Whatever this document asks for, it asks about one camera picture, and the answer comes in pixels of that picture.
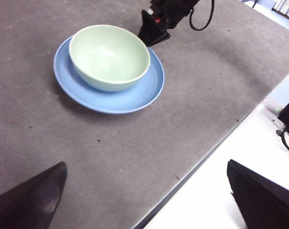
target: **ceramic bowl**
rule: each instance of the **ceramic bowl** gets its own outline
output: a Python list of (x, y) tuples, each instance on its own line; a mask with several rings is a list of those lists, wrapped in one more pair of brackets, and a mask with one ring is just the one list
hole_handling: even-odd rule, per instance
[(134, 85), (150, 66), (150, 53), (135, 34), (112, 25), (78, 31), (69, 54), (79, 76), (102, 91), (116, 92)]

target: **white floor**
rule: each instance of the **white floor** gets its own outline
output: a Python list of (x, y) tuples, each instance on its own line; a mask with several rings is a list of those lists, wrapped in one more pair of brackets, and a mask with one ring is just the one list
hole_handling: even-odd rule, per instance
[[(273, 5), (271, 0), (259, 0), (255, 10), (289, 29), (289, 19), (271, 11)], [(277, 111), (288, 102), (289, 75), (217, 148), (145, 229), (246, 229), (231, 195), (227, 162), (236, 160), (289, 190), (289, 151), (276, 135), (276, 130), (283, 126), (277, 120)]]
[[(279, 25), (282, 25), (289, 30), (289, 18), (276, 11), (271, 10), (275, 3), (275, 0), (259, 0), (255, 5), (254, 10), (262, 13), (266, 17), (270, 18), (271, 20), (275, 21)], [(252, 7), (254, 5), (254, 2), (252, 0), (249, 0), (245, 2), (245, 4), (249, 7)]]

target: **plate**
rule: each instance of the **plate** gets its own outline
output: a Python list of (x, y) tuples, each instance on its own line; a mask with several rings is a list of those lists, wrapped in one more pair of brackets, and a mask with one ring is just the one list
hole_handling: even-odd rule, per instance
[(76, 73), (69, 56), (69, 43), (66, 39), (56, 51), (54, 73), (61, 88), (81, 105), (107, 114), (126, 114), (143, 109), (160, 95), (165, 77), (160, 60), (152, 49), (150, 68), (131, 88), (120, 92), (103, 92), (83, 81)]

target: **plate rim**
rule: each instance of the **plate rim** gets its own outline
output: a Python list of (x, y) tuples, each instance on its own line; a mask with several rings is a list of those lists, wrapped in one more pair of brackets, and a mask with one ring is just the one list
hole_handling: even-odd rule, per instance
[(161, 67), (161, 72), (162, 72), (162, 84), (161, 84), (161, 87), (158, 91), (158, 93), (154, 96), (153, 99), (151, 99), (148, 103), (140, 106), (140, 107), (137, 107), (137, 108), (133, 108), (133, 109), (128, 109), (128, 110), (111, 110), (111, 109), (104, 109), (104, 108), (101, 108), (101, 107), (97, 107), (97, 106), (92, 106), (86, 102), (84, 102), (83, 100), (77, 98), (76, 96), (74, 96), (70, 90), (68, 90), (66, 88), (66, 86), (64, 85), (64, 83), (61, 81), (60, 77), (59, 77), (59, 73), (57, 71), (57, 68), (56, 68), (56, 63), (57, 63), (57, 56), (58, 56), (58, 53), (59, 51), (61, 50), (61, 48), (70, 40), (72, 39), (73, 35), (68, 37), (66, 40), (64, 40), (62, 42), (62, 44), (58, 47), (58, 49), (56, 50), (56, 53), (55, 53), (55, 56), (54, 56), (54, 60), (53, 60), (53, 70), (54, 70), (54, 74), (55, 74), (55, 77), (57, 79), (57, 82), (59, 83), (59, 85), (61, 86), (61, 88), (64, 90), (65, 93), (68, 94), (68, 96), (70, 96), (72, 99), (74, 99), (76, 102), (78, 102), (79, 104), (91, 109), (91, 110), (94, 110), (94, 111), (98, 111), (98, 112), (102, 112), (102, 113), (105, 113), (105, 114), (127, 114), (127, 113), (132, 113), (132, 112), (135, 112), (135, 111), (139, 111), (147, 106), (149, 106), (150, 104), (152, 104), (157, 98), (158, 96), (161, 94), (162, 90), (163, 90), (163, 86), (164, 86), (164, 82), (165, 82), (165, 74), (164, 74), (164, 69), (163, 69), (163, 66), (158, 58), (158, 56), (156, 55), (156, 53), (148, 47), (150, 53), (152, 53), (154, 55), (154, 57), (158, 60), (158, 63)]

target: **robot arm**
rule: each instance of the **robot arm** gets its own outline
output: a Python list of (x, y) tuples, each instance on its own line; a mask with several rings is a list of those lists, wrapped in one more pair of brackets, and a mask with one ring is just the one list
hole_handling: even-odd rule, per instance
[(193, 8), (199, 0), (151, 0), (151, 7), (142, 11), (142, 27), (139, 37), (147, 46), (153, 46), (170, 38), (167, 29), (174, 29), (186, 16), (190, 15), (190, 26), (197, 31), (205, 29), (211, 21), (214, 0), (208, 23), (201, 29), (192, 25)]

